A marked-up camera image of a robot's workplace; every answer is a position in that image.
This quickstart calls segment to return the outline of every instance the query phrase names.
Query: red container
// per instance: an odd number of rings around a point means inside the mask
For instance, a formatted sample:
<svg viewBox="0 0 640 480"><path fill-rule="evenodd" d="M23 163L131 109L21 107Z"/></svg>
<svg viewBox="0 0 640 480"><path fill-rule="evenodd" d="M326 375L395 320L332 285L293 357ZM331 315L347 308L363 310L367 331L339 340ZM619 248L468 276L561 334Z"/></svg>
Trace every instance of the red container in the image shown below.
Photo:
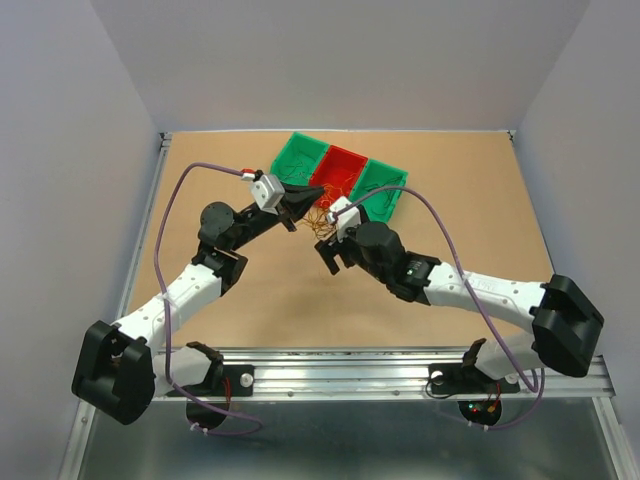
<svg viewBox="0 0 640 480"><path fill-rule="evenodd" d="M349 197L366 164L367 157L331 145L309 179L309 185L322 185L326 190L315 205L329 208L341 196Z"/></svg>

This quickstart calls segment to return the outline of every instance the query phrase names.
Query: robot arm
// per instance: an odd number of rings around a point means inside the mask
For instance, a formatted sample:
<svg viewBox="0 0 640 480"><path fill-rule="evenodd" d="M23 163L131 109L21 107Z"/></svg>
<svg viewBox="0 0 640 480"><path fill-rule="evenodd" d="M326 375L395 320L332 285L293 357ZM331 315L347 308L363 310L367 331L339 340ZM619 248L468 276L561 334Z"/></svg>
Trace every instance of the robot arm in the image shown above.
<svg viewBox="0 0 640 480"><path fill-rule="evenodd" d="M322 187L285 185L260 171L243 179L251 181L254 203L236 212L215 202L201 214L196 255L167 288L171 333L235 285L247 264L236 250L279 223L295 231L295 222L324 194ZM162 296L111 325L96 322L84 337L73 393L125 425L135 421L154 395L172 390L164 376L164 356L158 355L165 328ZM181 385L219 375L222 366L218 352L197 342L176 352L172 360L172 377Z"/></svg>
<svg viewBox="0 0 640 480"><path fill-rule="evenodd" d="M343 197L330 210L348 205ZM398 234L384 223L369 222L361 206L344 211L336 227L316 244L332 274L339 271L339 256L345 267L358 265L401 300L477 311L455 267L405 250ZM465 278L490 316L523 330L506 343L524 369L547 366L572 377L587 374L604 320L571 279L553 275L546 283L515 282L473 272L465 272ZM515 371L500 345L485 339L474 342L461 369L459 384L465 378L494 383Z"/></svg>

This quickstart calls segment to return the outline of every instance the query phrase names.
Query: screw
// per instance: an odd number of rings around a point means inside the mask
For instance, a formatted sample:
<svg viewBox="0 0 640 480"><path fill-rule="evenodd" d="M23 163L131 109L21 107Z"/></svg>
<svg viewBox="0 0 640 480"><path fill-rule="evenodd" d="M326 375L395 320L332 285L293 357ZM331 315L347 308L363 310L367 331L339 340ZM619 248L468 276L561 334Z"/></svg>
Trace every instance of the screw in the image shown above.
<svg viewBox="0 0 640 480"><path fill-rule="evenodd" d="M242 375L240 375L240 385L242 385L244 388L248 388L253 385L253 377L250 373L243 373Z"/></svg>

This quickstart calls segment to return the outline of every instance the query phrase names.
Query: black bracket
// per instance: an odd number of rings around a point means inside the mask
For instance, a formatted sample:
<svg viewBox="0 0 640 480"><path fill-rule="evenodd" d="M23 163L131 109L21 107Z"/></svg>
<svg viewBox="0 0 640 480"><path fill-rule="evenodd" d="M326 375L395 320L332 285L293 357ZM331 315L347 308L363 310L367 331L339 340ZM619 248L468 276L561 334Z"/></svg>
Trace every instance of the black bracket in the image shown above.
<svg viewBox="0 0 640 480"><path fill-rule="evenodd" d="M71 391L128 425L151 403L154 379L151 351L144 341L98 321L85 333Z"/></svg>
<svg viewBox="0 0 640 480"><path fill-rule="evenodd" d="M438 396L497 394L498 384L501 393L518 393L520 391L520 386L517 383L509 383L504 378L492 380L475 367L473 367L475 371L465 371L461 367L461 363L434 364L430 369L432 375L435 372L441 372L442 375L432 377L430 380L431 393Z"/></svg>
<svg viewBox="0 0 640 480"><path fill-rule="evenodd" d="M533 349L556 372L584 377L600 338L604 318L573 280L553 275L539 308L533 308Z"/></svg>

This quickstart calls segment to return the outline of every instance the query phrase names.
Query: aluminum frame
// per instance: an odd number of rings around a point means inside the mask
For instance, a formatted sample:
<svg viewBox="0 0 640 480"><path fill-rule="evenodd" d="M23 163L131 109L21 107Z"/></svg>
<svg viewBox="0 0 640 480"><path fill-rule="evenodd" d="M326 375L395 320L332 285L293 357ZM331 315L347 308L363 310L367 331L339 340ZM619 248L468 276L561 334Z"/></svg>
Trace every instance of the aluminum frame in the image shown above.
<svg viewBox="0 0 640 480"><path fill-rule="evenodd" d="M118 305L126 314L135 284L140 255L148 235L156 193L171 146L172 134L163 142L151 191L147 199L138 240ZM240 402L393 400L432 401L425 393L426 379L438 363L459 361L460 348L326 348L326 349L243 349L222 350L225 363L251 363L256 367L254 396L234 399ZM606 443L619 478L640 478L626 434L618 422L611 398L614 390L602 357L596 357L583 379L565 377L547 370L546 397L592 397ZM505 398L533 398L523 389ZM473 399L481 396L465 396ZM163 397L155 402L185 402L180 397ZM80 401L69 444L60 470L61 480L76 480L89 441L95 407Z"/></svg>

